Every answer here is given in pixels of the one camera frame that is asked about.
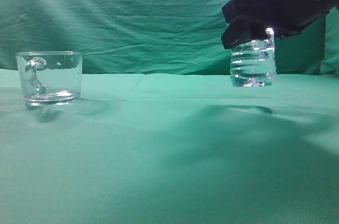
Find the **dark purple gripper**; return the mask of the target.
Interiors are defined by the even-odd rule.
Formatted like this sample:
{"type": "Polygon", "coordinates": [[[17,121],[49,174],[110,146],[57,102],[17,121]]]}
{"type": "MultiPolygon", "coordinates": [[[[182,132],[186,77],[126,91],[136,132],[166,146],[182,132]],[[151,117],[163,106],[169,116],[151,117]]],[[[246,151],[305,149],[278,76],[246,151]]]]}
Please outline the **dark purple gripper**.
{"type": "Polygon", "coordinates": [[[334,7],[338,0],[230,0],[222,7],[227,23],[221,36],[223,48],[265,40],[266,28],[280,38],[298,35],[334,7]]]}

